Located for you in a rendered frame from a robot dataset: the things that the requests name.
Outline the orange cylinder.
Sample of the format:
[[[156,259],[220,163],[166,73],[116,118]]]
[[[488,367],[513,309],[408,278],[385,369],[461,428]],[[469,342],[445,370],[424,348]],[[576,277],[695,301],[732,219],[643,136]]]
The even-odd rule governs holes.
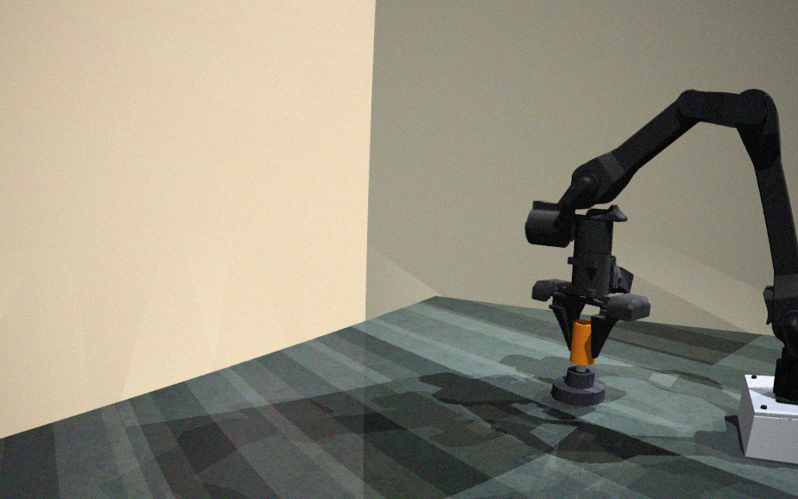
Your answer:
[[[572,346],[570,362],[579,365],[590,365],[596,362],[591,350],[591,320],[581,319],[573,322]]]

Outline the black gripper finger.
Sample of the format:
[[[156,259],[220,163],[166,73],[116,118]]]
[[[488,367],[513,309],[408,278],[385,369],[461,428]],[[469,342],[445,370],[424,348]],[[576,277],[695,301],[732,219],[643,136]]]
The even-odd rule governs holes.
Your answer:
[[[556,306],[549,305],[548,308],[554,311],[554,316],[560,323],[560,328],[563,331],[564,339],[567,341],[567,348],[571,351],[573,322],[580,320],[580,315],[585,304],[579,303],[577,306]]]
[[[602,350],[605,340],[618,319],[594,314],[591,317],[591,350],[592,358],[597,358]]]

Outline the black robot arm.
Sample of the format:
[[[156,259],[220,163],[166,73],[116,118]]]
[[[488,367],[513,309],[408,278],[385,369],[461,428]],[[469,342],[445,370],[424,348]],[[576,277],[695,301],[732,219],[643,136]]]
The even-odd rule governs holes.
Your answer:
[[[785,346],[776,359],[773,393],[777,403],[798,406],[798,242],[782,167],[778,111],[768,93],[682,92],[621,146],[577,167],[558,203],[533,201],[526,239],[561,248],[574,240],[574,250],[611,253],[613,222],[628,219],[618,205],[590,208],[612,202],[637,170],[699,122],[737,128],[753,163],[774,269],[774,285],[763,291],[766,324],[772,324]],[[590,210],[575,214],[578,209]]]

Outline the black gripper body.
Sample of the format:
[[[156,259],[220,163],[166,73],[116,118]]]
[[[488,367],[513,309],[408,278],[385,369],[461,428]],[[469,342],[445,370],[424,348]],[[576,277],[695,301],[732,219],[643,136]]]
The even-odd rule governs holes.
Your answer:
[[[556,306],[577,306],[578,302],[598,306],[599,315],[624,321],[650,315],[650,303],[645,296],[608,295],[614,290],[609,286],[611,267],[616,266],[616,259],[611,258],[611,253],[574,249],[573,257],[568,257],[567,263],[573,265],[572,283],[556,279],[536,281],[532,299],[546,302],[553,296],[552,305]]]

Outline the black round pedestal with silver shaft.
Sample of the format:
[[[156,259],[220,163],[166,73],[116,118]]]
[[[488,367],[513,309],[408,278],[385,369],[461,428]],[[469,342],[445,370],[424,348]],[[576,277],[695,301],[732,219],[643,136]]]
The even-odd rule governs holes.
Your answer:
[[[605,399],[606,384],[586,365],[567,368],[567,376],[553,380],[552,397],[571,406],[595,406]]]

